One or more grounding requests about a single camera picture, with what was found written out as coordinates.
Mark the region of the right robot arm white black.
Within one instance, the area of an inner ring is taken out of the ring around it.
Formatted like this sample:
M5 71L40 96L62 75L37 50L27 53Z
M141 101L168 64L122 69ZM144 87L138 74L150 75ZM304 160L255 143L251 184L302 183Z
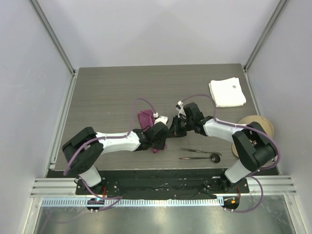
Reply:
M212 116L204 117L194 102L184 105L179 101L176 109L178 114L173 121L175 134L193 131L234 144L238 160L220 175L220 188L227 193L236 189L243 178L252 175L278 156L276 144L257 122L239 125Z

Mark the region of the magenta cloth napkin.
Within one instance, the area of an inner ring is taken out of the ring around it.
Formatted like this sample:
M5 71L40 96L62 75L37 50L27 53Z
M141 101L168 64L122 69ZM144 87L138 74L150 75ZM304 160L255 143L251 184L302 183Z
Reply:
M143 110L139 112L137 116L138 116L139 124L143 130L147 130L148 128L154 125L155 118L154 118L154 113L151 109ZM167 144L164 142L152 148L152 152L156 154L165 150L166 148L167 148Z

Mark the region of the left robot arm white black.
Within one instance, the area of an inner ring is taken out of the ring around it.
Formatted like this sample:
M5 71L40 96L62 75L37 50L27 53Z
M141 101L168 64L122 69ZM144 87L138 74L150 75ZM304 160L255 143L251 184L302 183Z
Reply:
M74 174L92 194L100 194L105 182L94 163L101 155L119 151L145 151L157 146L163 149L168 134L169 128L163 123L119 134L104 134L86 127L62 146L67 160L63 174Z

